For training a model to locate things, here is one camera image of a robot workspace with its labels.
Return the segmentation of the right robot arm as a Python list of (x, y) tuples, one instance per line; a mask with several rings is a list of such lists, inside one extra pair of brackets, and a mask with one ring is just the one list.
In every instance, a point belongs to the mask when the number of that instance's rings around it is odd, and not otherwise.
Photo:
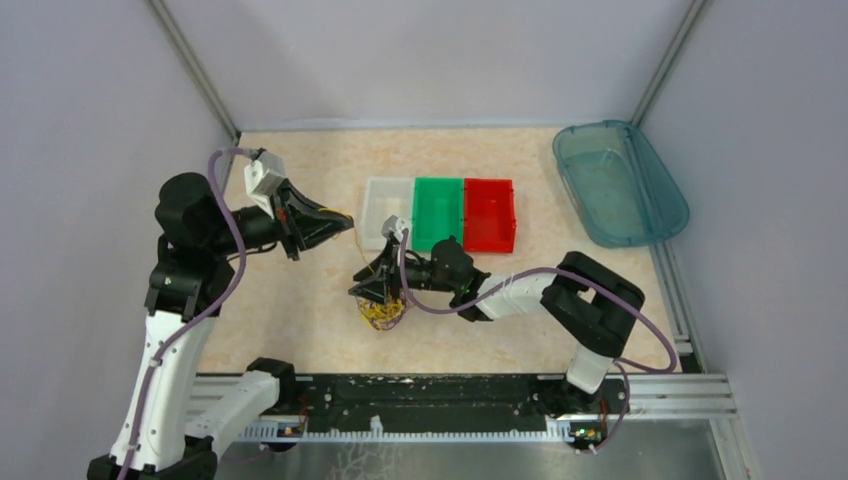
[(555, 267), (494, 275), (476, 268), (453, 237), (437, 242), (427, 258), (403, 258), (399, 241), (390, 239), (353, 282), (349, 295), (378, 305), (406, 301), (412, 290), (449, 293), (444, 313), (469, 322), (551, 316), (578, 343), (563, 385), (564, 401), (576, 412), (601, 400), (602, 380), (645, 302), (639, 287), (582, 252), (568, 252)]

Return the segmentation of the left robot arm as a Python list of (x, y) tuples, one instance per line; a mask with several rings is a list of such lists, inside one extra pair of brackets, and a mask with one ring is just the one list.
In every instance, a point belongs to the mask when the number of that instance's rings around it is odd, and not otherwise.
[(155, 217), (162, 235), (144, 306), (145, 341), (134, 397), (110, 451), (93, 459), (90, 479), (211, 479), (223, 453), (262, 413), (292, 411), (300, 399), (294, 367), (259, 358), (195, 418), (188, 403), (202, 350), (223, 302), (244, 274), (231, 257), (280, 245), (297, 259), (354, 223), (272, 178), (267, 207), (228, 210), (198, 173), (161, 188)]

